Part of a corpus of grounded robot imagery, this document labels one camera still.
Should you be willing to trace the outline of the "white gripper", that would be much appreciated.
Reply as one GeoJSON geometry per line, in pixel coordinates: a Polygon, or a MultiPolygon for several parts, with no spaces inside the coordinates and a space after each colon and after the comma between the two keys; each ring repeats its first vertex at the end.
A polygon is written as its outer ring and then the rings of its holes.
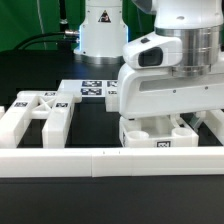
{"type": "Polygon", "coordinates": [[[118,102],[126,119],[224,109],[224,68],[174,77],[168,68],[134,70],[125,64],[118,75],[118,102]]]}

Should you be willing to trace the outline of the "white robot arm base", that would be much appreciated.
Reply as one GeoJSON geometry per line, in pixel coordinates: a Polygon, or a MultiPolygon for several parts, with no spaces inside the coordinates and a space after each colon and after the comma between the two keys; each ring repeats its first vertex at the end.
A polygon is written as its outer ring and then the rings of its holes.
{"type": "Polygon", "coordinates": [[[85,19],[79,26],[75,58],[91,64],[118,64],[128,42],[122,0],[85,0],[85,19]]]}

